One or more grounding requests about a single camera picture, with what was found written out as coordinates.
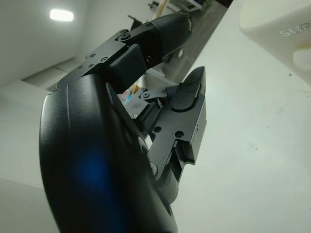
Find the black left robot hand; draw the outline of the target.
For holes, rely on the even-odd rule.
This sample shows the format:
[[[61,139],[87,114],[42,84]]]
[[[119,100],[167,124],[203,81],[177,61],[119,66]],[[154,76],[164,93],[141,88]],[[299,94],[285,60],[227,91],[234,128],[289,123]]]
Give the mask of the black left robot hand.
[[[39,131],[45,193],[62,233],[175,233],[171,204],[205,132],[206,71],[119,95],[191,36],[188,13],[121,30],[46,96]]]

